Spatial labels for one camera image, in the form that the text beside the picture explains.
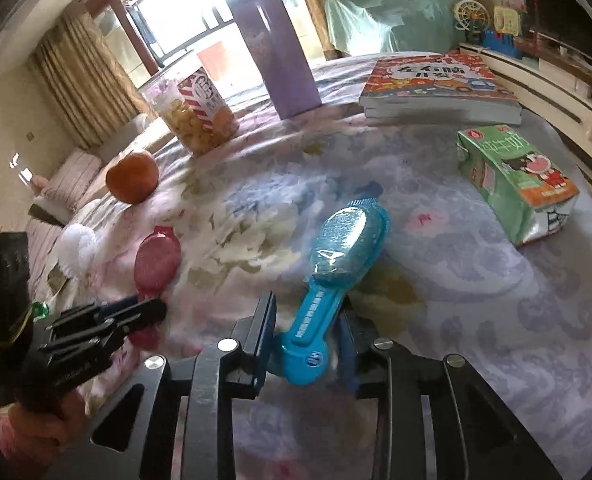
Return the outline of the left hand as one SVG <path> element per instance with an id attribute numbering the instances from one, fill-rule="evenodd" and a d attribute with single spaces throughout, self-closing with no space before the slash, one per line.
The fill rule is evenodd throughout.
<path id="1" fill-rule="evenodd" d="M 19 479 L 39 479 L 86 426 L 86 404 L 74 390 L 56 414 L 36 414 L 14 403 L 0 416 L 0 451 Z"/>

